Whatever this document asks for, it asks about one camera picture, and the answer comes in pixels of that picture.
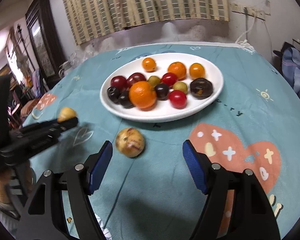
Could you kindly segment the person's left hand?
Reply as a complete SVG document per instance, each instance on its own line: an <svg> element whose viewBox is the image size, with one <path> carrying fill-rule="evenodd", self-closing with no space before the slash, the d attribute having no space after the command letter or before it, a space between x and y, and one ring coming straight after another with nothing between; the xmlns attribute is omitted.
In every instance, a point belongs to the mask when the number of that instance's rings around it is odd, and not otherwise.
<svg viewBox="0 0 300 240"><path fill-rule="evenodd" d="M10 204L10 198L6 191L6 185L10 183L12 170L5 169L0 171L0 204Z"/></svg>

